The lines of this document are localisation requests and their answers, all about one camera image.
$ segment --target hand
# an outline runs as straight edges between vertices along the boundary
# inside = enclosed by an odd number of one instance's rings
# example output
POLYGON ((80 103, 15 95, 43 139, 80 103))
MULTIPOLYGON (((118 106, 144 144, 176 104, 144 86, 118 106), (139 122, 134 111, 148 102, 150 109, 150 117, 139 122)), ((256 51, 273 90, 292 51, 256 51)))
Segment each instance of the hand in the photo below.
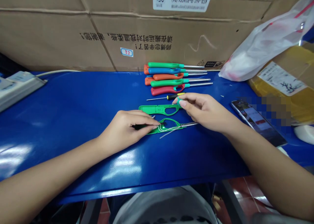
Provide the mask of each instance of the hand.
POLYGON ((160 125, 158 121, 143 111, 118 111, 96 140, 99 145, 105 147, 107 156, 110 156, 138 142, 158 125, 160 125), (136 124, 147 124, 148 126, 135 130, 132 126, 136 124))
POLYGON ((237 117, 207 94, 185 93, 179 96, 180 106, 186 110, 192 119, 205 128, 213 131, 227 133, 237 125, 243 124, 237 117))

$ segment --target fingernail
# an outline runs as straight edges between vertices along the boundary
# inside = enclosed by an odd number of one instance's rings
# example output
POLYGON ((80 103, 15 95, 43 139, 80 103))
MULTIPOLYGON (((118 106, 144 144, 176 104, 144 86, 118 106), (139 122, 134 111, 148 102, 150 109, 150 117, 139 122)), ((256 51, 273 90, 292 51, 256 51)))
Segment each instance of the fingernail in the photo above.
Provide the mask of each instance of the fingernail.
POLYGON ((180 104, 182 107, 184 107, 184 106, 186 106, 186 101, 179 101, 179 104, 180 104))

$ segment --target left hand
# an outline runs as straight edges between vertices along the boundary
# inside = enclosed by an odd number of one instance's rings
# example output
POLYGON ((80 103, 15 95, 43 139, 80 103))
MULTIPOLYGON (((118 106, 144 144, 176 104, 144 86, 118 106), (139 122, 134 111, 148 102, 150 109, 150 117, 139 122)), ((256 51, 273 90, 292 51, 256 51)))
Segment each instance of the left hand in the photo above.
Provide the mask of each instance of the left hand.
POLYGON ((138 142, 158 125, 158 121, 143 111, 118 111, 108 127, 96 138, 97 144, 110 156, 138 142), (147 126, 135 130, 132 126, 136 124, 147 126))

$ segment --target floor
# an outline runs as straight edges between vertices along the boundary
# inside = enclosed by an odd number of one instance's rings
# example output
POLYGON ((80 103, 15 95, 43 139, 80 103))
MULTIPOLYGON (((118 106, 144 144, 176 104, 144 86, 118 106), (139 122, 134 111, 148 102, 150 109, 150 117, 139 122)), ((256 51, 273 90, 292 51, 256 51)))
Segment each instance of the floor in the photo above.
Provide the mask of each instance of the floor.
MULTIPOLYGON (((252 176, 233 178, 229 180, 229 183, 248 221, 250 221, 254 213, 271 212, 272 205, 268 202, 252 176)), ((221 209, 219 211, 216 210, 217 217, 223 224, 231 224, 223 200, 218 201, 218 204, 221 209)))
POLYGON ((110 216, 110 210, 109 210, 108 202, 107 202, 107 199, 104 198, 102 200, 97 224, 107 224, 109 220, 109 216, 110 216))

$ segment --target power strip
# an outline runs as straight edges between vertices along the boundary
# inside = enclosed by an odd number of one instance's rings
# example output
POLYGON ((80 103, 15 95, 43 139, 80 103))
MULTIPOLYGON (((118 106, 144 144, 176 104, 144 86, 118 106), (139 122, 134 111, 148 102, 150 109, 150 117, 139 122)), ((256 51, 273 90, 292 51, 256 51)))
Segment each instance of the power strip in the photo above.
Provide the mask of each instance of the power strip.
POLYGON ((47 82, 47 80, 41 80, 29 72, 23 71, 15 73, 6 80, 13 82, 13 84, 0 90, 0 112, 44 86, 47 82))

